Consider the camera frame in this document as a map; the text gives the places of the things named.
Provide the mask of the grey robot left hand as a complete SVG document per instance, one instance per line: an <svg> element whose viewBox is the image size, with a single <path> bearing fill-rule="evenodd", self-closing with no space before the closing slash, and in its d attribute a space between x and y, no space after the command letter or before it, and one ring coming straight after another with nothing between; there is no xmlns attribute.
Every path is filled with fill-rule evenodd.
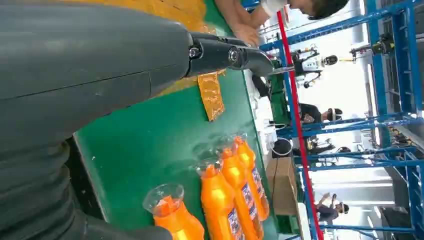
<svg viewBox="0 0 424 240"><path fill-rule="evenodd" d="M75 207L65 163L73 133L176 81L231 68L264 77L266 54L135 9L61 0L0 3L0 237L170 240Z"/></svg>

